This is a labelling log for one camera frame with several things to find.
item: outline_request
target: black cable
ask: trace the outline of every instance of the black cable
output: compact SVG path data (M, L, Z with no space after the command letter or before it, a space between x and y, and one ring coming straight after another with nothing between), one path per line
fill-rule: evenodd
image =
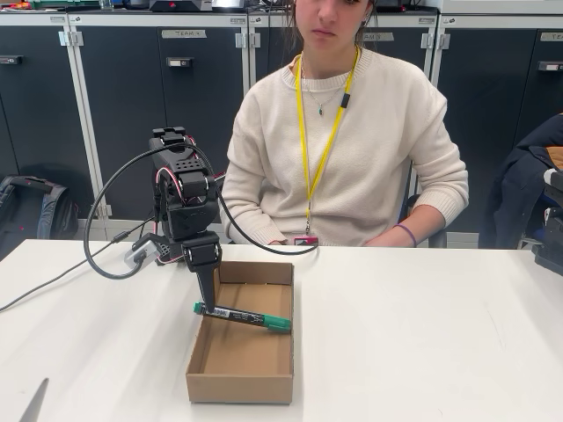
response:
M145 220L145 221L143 222L143 224L141 225L141 233L139 233L139 239L138 239L138 240L141 240L141 237L143 237L144 226L145 226L145 224L146 224L147 222L149 222L150 220Z
M135 158L130 160L128 163L125 163L124 165L122 165L121 168L119 170L117 170L112 177L110 177L110 179L107 181L107 183L104 185L104 187L102 187L102 190L99 192L98 196L96 197L96 200L94 200L94 203L91 206L90 213L88 214L88 218L86 219L86 226L84 228L84 255L86 255L86 260L88 261L88 263L90 264L90 266L93 268L93 270L96 273L106 277L107 279L124 280L124 279L128 279L132 275L137 274L141 270L141 267L143 265L143 258L139 258L138 261L136 262L135 268L133 268L130 272L125 273L125 274L111 274L111 273L108 273L108 272L102 270L98 266L98 264L96 264L94 262L94 260L92 259L91 252L90 252L90 245L89 245L91 222L94 219L94 214L96 212L96 209L98 208L98 204L100 203L100 201L104 197L104 194L106 193L107 189L110 188L110 186L113 184L113 182L128 167L135 164L137 161L145 158L146 156L152 156L153 154L156 154L160 151L166 151L168 149L177 148L178 146L179 146L178 144L166 145L164 147L156 148L156 149L153 149L151 151L143 152L141 155L136 156ZM184 145L184 146L186 148L192 147L191 145L187 145L187 144Z
M247 11L263 11L264 13L267 13L269 7L270 7L269 4L259 4L258 6L249 7L246 10ZM286 11L286 9L287 9L286 6L276 6L275 4L272 5L273 11Z
M107 244L106 246L104 246L102 249L100 249L99 251L95 252L94 254L92 254L93 257L95 257L96 255L98 255L99 253L101 253L102 251L106 250L107 248L109 248L112 244L118 244L121 240L127 238L131 233L133 233L135 230L137 230L139 227L141 227L142 225L146 224L147 222L149 222L150 220L152 220L152 217L149 218L148 220L145 220L144 222L142 222L141 224L139 224L138 226L136 226L134 229L128 230L128 231L123 231L121 232L119 235L117 235L116 237L113 238L113 240ZM75 266L73 266L72 268L69 268L67 271L65 271L64 273L57 275L55 278L53 278L52 280L47 281L46 283L41 284L40 286L34 287L32 288L30 291L22 294L20 297L14 299L13 301L11 301L10 303L8 303L7 305L3 306L2 308L0 308L0 312L4 312L5 310L7 310L10 306L18 303L19 301L21 301L22 299L24 299L25 297L29 296L31 293L36 292L37 290L39 290L40 288L44 288L45 286L48 286L49 284L54 283L57 280L60 280L62 277L64 277L66 274L70 273L72 270L77 269L79 266L81 266L84 262L86 262L86 259L78 264L76 264Z
M183 146L184 148L188 148L191 149L192 151L194 151L199 157L200 159L203 160L203 163L205 163L205 166L208 169L209 174L213 175L215 174L215 172L213 171L213 167L211 166L211 163L209 162L207 156L205 155L205 153L199 149L198 147L196 147L195 145L190 145L187 143L183 143L183 144L171 144L171 145L166 145L164 147L159 147L156 149L153 149L151 151L146 151L143 152L141 155L136 156L135 158L133 158L132 160L130 160L128 163L124 164L119 170L117 170L117 172L115 172L115 174L107 181L107 183L104 185L104 187L102 188L102 190L100 191L100 193L98 194L98 197L96 198L96 200L94 201L94 204L92 205L92 208L90 210L90 213L88 214L88 219L86 220L86 227L84 229L84 254L86 255L86 259L88 260L88 262L90 263L91 267L94 269L94 271L96 271L98 274L103 275L104 277L107 277L108 279L113 279L113 280L122 280L122 279L126 279L127 277L131 277L132 275L134 275L136 272L139 271L141 264L143 263L142 261L139 261L139 263L137 263L137 266L130 272L127 274L121 274L121 275L115 275L115 274L111 274L111 273L106 273L104 270L102 270L95 262L94 260L91 258L91 254L90 254L90 248L88 245L88 238L90 235L90 227L91 227L91 221L93 219L94 216L94 211L96 210L99 202L101 201L101 198L104 196L104 193L106 193L107 189L109 189L109 187L112 185L112 183L131 165L133 165L134 163L136 163L139 160L142 160L143 158L147 157L147 156L152 156L154 154L157 154L161 151L166 151L168 149L176 149L177 147ZM304 249L302 251L277 251L276 249L272 249L272 248L268 248L267 246L263 245L263 244L259 244L258 242L256 242L254 239L252 239L251 237L249 237L241 228L240 226L238 226L237 222L235 222L235 219L233 218L233 216L231 215L229 209L227 208L227 204L225 203L225 200L223 199L223 196L221 194L221 190L219 189L219 187L216 185L216 192L217 192L217 196L219 198L219 201L221 203L221 205L223 206L223 209L225 210L225 214L227 214L227 217L229 218L231 224L235 227L235 229L238 230L238 232L251 244L253 244L254 246L257 246L258 248L264 250L264 251L268 251L271 253L275 253L277 255L285 255L285 256L296 256L296 255L304 255L305 253L309 253L311 251L314 251L318 248L318 245L314 245L311 248L308 249Z
M211 167L211 163L209 162L208 158L206 157L206 155L203 153L203 151L201 151L201 149L193 146L193 145L186 145L187 148L191 148L193 149L199 156L200 158L203 160L203 162L205 163L205 166L208 168L210 174L215 174L213 172L213 168ZM238 230L238 232L251 244L253 244L254 246L257 246L259 248L261 248L264 251L268 251L268 252L272 252L275 253L277 255L286 255L286 256L295 256L295 255L304 255L305 253L309 253L312 252L314 250L316 250L318 248L318 244L312 246L311 248L305 249L303 251L277 251L276 249L272 249L272 248L268 248L267 246L264 246L263 244L259 244L258 242L256 242L254 239L252 239L250 236L248 236L241 228L240 226L238 226L237 222L235 222L235 219L233 218L233 216L231 215L229 209L227 208L227 204L225 204L225 200L223 199L223 195L221 194L221 191L219 190L218 187L216 187L216 192L217 192L217 196L219 197L219 201L221 202L221 206L223 207L223 209L225 210L225 214L227 214L227 217L230 220L230 223L234 226L235 229Z

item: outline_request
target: hair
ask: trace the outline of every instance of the hair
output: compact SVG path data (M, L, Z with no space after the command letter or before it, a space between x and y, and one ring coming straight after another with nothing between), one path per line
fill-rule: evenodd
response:
M296 50L303 49L303 37L301 33L299 33L299 29L297 29L297 22L296 22L296 1L295 0L283 0L285 4L285 33L284 33L284 40L285 40L285 48L289 54ZM376 13L376 2L377 0L368 0L368 3L371 4L371 12L367 20L362 21L362 25L358 32L355 34L355 43L356 45L363 47L363 34L365 32L365 28L368 25L369 21L373 17L376 21L377 26L377 13Z

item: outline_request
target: necklace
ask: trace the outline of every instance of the necklace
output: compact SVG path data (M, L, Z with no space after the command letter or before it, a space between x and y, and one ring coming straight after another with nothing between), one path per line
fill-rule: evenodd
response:
M323 115L323 106L325 104L328 104L334 97L336 97L336 94L338 94L340 92L340 90L342 89L342 87L346 84L346 81L344 81L344 83L342 84L342 86L336 90L334 92L334 94L325 102L320 102L318 101L315 96L313 95L313 93L311 92L311 90L309 89L309 84L307 83L307 79L305 78L305 69L304 69L304 62L303 62L303 53L301 53L301 78L303 79L303 81L305 82L305 89L307 90L307 92L309 93L309 95L311 95L311 98L313 98L313 100L317 103L318 106L318 115L322 116Z

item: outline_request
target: black marker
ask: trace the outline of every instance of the black marker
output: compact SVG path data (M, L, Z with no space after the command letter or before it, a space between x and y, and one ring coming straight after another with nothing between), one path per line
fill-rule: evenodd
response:
M258 325L266 327L271 331L291 331L291 322L287 318L280 318L279 316L272 316L268 314L257 314L256 312L248 312L245 310L238 310L233 308L226 308L224 306L215 306L213 312L207 312L205 303L194 303L194 312L200 315L207 315L208 317L215 317L221 319L228 319L237 323Z

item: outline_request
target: white table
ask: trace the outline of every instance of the white table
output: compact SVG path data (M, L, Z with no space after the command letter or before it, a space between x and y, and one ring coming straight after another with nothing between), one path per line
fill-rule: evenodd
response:
M124 271L128 247L100 264ZM23 243L0 263L0 303L83 258L80 242ZM235 245L223 259L288 260ZM530 252L321 248L291 260L292 405L190 404L194 276L150 265L112 281L83 266L0 314L0 420L18 421L44 377L40 422L563 420L563 277Z

